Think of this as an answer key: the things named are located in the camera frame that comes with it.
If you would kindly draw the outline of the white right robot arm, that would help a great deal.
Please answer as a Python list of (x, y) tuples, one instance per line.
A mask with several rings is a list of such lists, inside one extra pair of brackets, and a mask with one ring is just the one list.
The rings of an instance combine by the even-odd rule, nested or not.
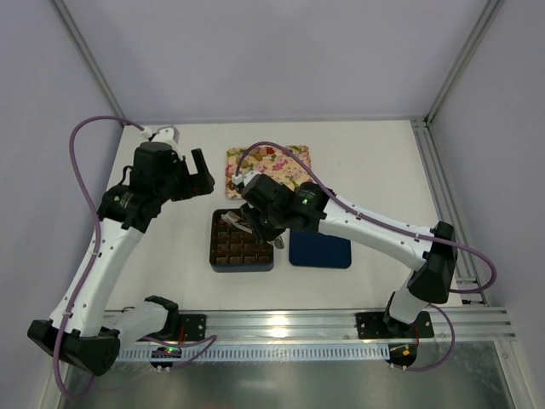
[(457, 260), (454, 228), (405, 225), (362, 208), (321, 183), (305, 182), (294, 190), (258, 171), (232, 177), (244, 204), (243, 219), (262, 242), (284, 231), (321, 233), (350, 240), (404, 264), (410, 274), (390, 296), (382, 321), (397, 337), (416, 333), (418, 315), (448, 301)]

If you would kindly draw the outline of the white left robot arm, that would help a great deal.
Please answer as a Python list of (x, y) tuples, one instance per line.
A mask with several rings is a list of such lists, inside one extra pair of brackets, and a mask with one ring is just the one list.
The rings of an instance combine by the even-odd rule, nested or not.
[(147, 336), (166, 340), (180, 330), (177, 303), (159, 296), (110, 320), (104, 313), (125, 263), (162, 206), (213, 192), (201, 149), (191, 155), (194, 174), (168, 143), (146, 141), (135, 149), (122, 181), (103, 195), (95, 233), (69, 289), (46, 320), (29, 326), (27, 336), (46, 354), (99, 377), (121, 349)]

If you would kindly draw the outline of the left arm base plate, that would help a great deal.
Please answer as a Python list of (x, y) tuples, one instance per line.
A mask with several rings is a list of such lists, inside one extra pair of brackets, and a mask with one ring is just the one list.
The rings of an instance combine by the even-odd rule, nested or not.
[(207, 316), (205, 314), (179, 314), (177, 340), (180, 343), (192, 343), (204, 340), (206, 336)]

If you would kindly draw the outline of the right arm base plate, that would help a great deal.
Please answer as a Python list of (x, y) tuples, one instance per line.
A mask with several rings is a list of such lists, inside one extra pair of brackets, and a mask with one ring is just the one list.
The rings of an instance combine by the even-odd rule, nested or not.
[(355, 322), (358, 337), (362, 340), (434, 338), (430, 314), (425, 311), (421, 311), (412, 324), (386, 319), (384, 311), (356, 313)]

